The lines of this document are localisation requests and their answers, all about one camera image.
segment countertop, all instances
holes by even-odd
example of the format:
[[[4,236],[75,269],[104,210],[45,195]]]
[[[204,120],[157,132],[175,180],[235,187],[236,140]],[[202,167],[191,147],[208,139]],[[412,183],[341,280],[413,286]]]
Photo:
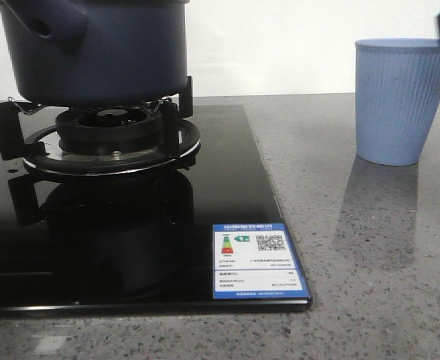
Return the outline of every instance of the countertop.
[[[304,313],[0,319],[0,359],[440,359],[440,107],[419,164],[355,157],[355,96],[241,104],[314,302]]]

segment blue cup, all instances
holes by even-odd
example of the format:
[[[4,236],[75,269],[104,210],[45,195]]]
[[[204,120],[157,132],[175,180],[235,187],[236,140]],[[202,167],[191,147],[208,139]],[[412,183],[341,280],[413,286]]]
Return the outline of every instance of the blue cup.
[[[417,163],[440,101],[439,40],[355,45],[358,156],[384,165]]]

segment pot handle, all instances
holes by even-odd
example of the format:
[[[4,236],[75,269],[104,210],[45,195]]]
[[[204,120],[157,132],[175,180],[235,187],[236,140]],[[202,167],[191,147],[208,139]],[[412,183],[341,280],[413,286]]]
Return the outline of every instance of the pot handle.
[[[68,0],[0,0],[41,40],[51,44],[81,38],[88,18]]]

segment black pot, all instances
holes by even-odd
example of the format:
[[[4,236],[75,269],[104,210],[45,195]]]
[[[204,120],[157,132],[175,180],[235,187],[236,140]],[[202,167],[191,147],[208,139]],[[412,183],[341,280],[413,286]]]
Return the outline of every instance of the black pot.
[[[127,105],[187,84],[189,0],[0,0],[19,93],[62,107]]]

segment energy label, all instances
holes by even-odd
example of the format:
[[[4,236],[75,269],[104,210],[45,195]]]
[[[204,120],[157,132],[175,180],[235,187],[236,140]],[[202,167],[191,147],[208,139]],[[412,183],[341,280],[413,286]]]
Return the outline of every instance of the energy label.
[[[308,296],[282,223],[213,225],[214,299]]]

